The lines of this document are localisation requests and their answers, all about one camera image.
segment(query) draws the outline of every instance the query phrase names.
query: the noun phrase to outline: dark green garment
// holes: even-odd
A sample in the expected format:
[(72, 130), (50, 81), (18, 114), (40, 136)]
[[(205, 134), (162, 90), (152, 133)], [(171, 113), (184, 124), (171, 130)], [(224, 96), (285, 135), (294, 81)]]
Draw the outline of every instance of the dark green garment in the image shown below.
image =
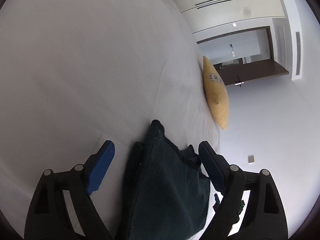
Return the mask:
[(186, 240), (205, 225), (210, 180), (190, 145), (178, 148), (158, 120), (136, 142), (124, 174), (116, 240)]

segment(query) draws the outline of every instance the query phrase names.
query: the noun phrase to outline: mattress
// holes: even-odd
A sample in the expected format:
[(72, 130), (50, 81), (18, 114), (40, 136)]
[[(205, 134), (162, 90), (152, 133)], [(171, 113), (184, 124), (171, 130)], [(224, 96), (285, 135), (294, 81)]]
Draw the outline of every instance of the mattress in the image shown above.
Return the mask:
[(172, 0), (7, 0), (0, 104), (0, 209), (21, 235), (43, 171), (70, 170), (105, 140), (116, 154), (92, 200), (112, 234), (128, 153), (153, 119), (180, 149), (219, 146), (202, 55)]

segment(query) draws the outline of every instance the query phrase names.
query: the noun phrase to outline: yellow pillow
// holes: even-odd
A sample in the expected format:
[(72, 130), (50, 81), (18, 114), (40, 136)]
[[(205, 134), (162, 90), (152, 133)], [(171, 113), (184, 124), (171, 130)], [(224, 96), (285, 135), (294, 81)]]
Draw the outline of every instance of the yellow pillow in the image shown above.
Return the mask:
[(213, 119), (226, 130), (229, 117), (229, 98), (226, 86), (216, 69), (203, 56), (203, 84), (205, 97)]

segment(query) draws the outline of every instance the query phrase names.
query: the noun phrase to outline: wall switch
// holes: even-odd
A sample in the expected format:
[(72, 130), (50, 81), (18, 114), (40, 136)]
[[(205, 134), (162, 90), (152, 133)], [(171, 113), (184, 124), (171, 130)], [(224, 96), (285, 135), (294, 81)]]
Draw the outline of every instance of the wall switch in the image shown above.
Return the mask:
[(254, 163), (254, 156), (253, 155), (248, 156), (248, 163)]

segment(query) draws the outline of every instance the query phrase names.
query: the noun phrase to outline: air vent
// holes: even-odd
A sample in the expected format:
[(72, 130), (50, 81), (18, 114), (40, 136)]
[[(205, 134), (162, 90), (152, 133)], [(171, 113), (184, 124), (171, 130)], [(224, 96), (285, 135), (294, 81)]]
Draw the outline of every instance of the air vent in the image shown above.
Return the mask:
[(296, 76), (300, 75), (301, 69), (301, 40), (300, 40), (300, 32), (296, 32), (297, 36), (297, 72)]

